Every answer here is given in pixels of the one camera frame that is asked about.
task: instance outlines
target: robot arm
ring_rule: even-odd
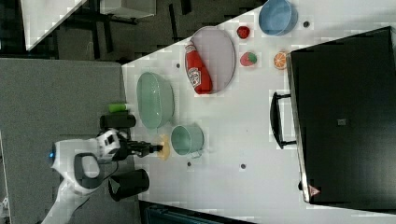
[[[49,154],[51,168],[58,171],[64,181],[42,224],[66,224],[70,220],[74,211],[87,202],[105,180],[99,164],[122,161],[129,155],[143,157],[162,148],[129,141],[114,129],[88,140],[72,139],[55,143]]]

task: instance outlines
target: blue bowl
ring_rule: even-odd
[[[267,35],[285,35],[296,25],[297,10],[287,0],[268,0],[262,6],[259,25]]]

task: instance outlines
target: red label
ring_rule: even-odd
[[[314,187],[308,185],[309,188],[309,194],[311,195],[311,197],[314,197],[315,195],[320,193],[320,190],[315,189]]]

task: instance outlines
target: orange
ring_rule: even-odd
[[[279,70],[286,68],[286,53],[280,51],[274,58],[274,66]]]

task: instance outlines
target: ketchup bottle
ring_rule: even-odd
[[[194,44],[189,41],[186,46],[187,77],[198,94],[212,91],[212,79]]]

